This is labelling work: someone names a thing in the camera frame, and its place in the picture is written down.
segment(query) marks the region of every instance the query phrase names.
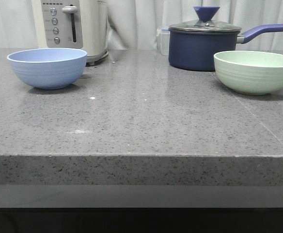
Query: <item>pot lid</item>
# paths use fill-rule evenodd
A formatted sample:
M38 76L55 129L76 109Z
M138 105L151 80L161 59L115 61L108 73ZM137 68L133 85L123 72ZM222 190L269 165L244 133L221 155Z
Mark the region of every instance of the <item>pot lid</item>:
M178 31L187 32L240 32L241 27L235 26L230 23L211 20L220 7L201 7L195 6L194 10L198 15L198 20L182 22L179 24L170 25L169 28Z

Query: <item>white curtain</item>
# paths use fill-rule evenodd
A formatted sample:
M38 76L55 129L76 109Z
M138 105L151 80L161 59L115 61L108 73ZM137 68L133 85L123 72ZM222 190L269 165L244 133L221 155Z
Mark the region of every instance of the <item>white curtain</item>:
M261 25L283 23L283 0L107 0L109 49L157 49L159 26L197 19L193 6L220 6L214 19L232 23L243 32ZM36 48L30 0L0 0L0 48ZM283 50L283 33L265 33L242 50Z

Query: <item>mint green bowl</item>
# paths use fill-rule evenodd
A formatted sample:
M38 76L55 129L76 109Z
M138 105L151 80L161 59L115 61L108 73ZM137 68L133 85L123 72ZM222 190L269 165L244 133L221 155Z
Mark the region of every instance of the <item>mint green bowl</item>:
M236 92L263 95L283 88L283 55L259 51L214 54L219 80Z

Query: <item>bowl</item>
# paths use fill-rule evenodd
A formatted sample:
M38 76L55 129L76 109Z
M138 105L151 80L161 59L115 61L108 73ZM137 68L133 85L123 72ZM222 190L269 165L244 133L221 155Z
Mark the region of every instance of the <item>bowl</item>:
M214 54L219 80L236 92L264 95L283 88L283 55L260 51L223 51Z
M7 59L24 83L40 89L59 89L80 78L87 52L69 48L33 49L9 54Z

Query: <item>kitchen counter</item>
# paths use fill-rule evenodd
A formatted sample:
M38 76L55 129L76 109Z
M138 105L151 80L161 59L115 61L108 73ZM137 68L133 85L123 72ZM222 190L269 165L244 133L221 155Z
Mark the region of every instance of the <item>kitchen counter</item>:
M17 50L0 49L0 188L283 188L283 89L242 95L157 51L114 50L40 90L13 73Z

